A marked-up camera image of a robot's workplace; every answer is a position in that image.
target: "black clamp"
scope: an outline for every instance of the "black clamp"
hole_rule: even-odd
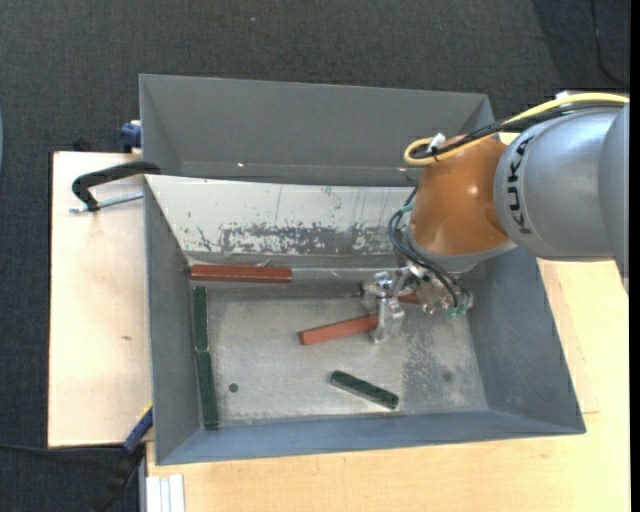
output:
[[[89,187],[129,178],[138,174],[160,174],[160,168],[156,164],[145,162],[144,160],[116,165],[108,169],[78,176],[73,182],[73,185],[71,185],[71,190],[73,190],[73,193],[80,201],[87,205],[90,212],[96,212],[100,209],[100,205],[91,192],[89,192]]]

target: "robotic arm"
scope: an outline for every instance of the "robotic arm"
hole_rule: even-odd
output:
[[[520,135],[507,146],[495,138],[501,131]],[[406,267],[388,289],[406,294],[407,284],[425,310],[464,314],[472,297],[459,277],[523,247],[550,260],[615,259],[628,292],[628,98],[566,96],[438,142],[405,152],[424,171],[389,223]]]

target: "wooden board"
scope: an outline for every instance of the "wooden board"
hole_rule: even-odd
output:
[[[73,180],[139,158],[54,155],[51,213],[51,447],[122,442],[151,399],[142,201],[72,214]],[[94,189],[141,190],[141,178]]]

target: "cable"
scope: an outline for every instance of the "cable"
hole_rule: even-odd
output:
[[[515,123],[519,121],[537,119],[536,116],[546,113],[550,113],[550,115],[553,115],[553,113],[555,112],[557,115],[563,115],[572,110],[586,108],[585,106],[610,106],[610,104],[612,103],[616,105],[622,105],[628,102],[629,98],[625,96],[598,92],[580,93],[563,98],[557,98],[525,110],[524,112],[516,116],[498,121],[484,128],[480,128],[472,134],[466,135],[459,141],[447,144],[444,147],[441,146],[439,148],[432,148],[430,152],[428,152],[421,158],[416,158],[416,150],[418,148],[428,146],[432,138],[430,137],[414,141],[405,150],[404,160],[409,165],[422,166],[431,164],[433,162],[452,157],[453,155],[463,151],[464,149],[467,149],[482,142],[485,139],[488,139],[489,137],[492,137],[497,132],[504,131],[505,129],[514,126]]]
[[[395,249],[405,259],[410,260],[413,263],[425,268],[434,277],[436,277],[444,285],[444,287],[447,289],[447,291],[451,295],[451,298],[453,300],[453,307],[457,308],[459,306],[459,300],[458,300],[458,294],[454,290],[454,286],[460,290],[460,293],[462,294],[462,297],[465,299],[465,302],[467,301],[467,298],[470,296],[467,289],[464,288],[464,286],[462,286],[462,283],[460,283],[460,281],[457,278],[455,278],[454,276],[449,274],[447,271],[440,268],[438,265],[436,265],[432,261],[428,261],[425,258],[418,255],[413,249],[403,244],[396,238],[396,233],[400,231],[399,229],[400,221],[402,220],[402,217],[405,211],[406,211],[405,208],[398,210],[396,213],[394,213],[391,216],[391,219],[389,220],[388,234],[389,234],[389,239],[391,240],[391,243],[393,244]]]
[[[619,85],[624,89],[629,89],[629,84],[626,84],[623,80],[613,76],[613,74],[604,65],[604,61],[602,59],[602,45],[600,44],[600,29],[598,28],[598,22],[596,18],[595,0],[590,0],[589,5],[591,7],[591,23],[593,25],[593,36],[596,43],[596,60],[598,62],[598,67],[600,68],[600,71],[602,72],[602,74],[606,76],[609,80],[614,82],[616,85]]]
[[[120,451],[122,448],[120,446],[88,446],[86,448],[38,448],[36,446],[24,446],[19,444],[7,444],[0,443],[0,449],[14,451],[14,452],[23,452],[29,453],[31,455],[38,455],[41,457],[61,457],[63,455],[72,455],[74,453],[87,453],[87,452],[109,452],[109,451]]]

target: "black cable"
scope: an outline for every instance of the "black cable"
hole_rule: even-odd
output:
[[[24,446],[19,444],[6,444],[0,443],[1,450],[8,450],[14,452],[29,453],[31,455],[38,455],[41,457],[61,457],[63,455],[69,455],[74,453],[87,453],[87,452],[109,452],[109,451],[121,451],[120,446],[88,446],[86,448],[38,448],[36,446]]]
[[[591,6],[591,23],[593,25],[593,35],[596,43],[596,60],[598,62],[598,68],[600,68],[600,71],[604,76],[606,76],[609,80],[614,82],[616,85],[619,85],[624,89],[629,89],[629,84],[626,84],[623,80],[613,76],[613,74],[604,65],[604,60],[602,58],[602,45],[600,43],[600,28],[598,28],[598,22],[596,17],[595,0],[590,0],[589,5]]]
[[[396,238],[396,233],[399,231],[399,225],[403,215],[404,215],[404,212],[402,210],[398,210],[396,213],[394,213],[391,216],[391,219],[389,220],[388,234],[389,234],[391,243],[402,256],[404,256],[406,259],[410,261],[413,261],[417,265],[426,268],[438,280],[440,280],[440,282],[444,285],[444,287],[447,289],[447,291],[451,295],[451,298],[453,299],[453,307],[457,308],[459,305],[458,294],[453,289],[453,286],[458,287],[463,296],[468,297],[469,292],[466,290],[466,288],[464,288],[464,286],[462,286],[462,283],[460,283],[460,281],[457,278],[455,278],[454,276],[449,274],[447,271],[440,268],[434,262],[428,261],[425,258],[421,257],[415,251],[413,251],[410,247],[406,246]]]

